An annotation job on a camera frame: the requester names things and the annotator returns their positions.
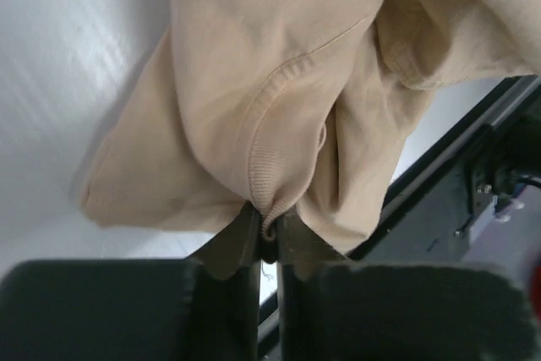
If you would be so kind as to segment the beige t-shirt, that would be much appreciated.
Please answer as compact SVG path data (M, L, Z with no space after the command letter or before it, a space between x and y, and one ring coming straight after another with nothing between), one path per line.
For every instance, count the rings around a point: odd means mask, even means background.
M82 210L219 232L296 208L346 253L437 90L539 70L540 0L171 0Z

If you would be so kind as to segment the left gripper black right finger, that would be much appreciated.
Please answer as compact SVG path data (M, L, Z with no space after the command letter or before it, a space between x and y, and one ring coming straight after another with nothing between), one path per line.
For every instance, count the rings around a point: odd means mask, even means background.
M285 360L530 360L533 308L480 264L363 263L276 221Z

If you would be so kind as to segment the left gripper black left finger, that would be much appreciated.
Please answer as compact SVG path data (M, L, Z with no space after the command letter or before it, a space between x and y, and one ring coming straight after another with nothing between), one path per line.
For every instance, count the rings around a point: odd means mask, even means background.
M4 360L254 360L259 215L185 259L31 260L1 280Z

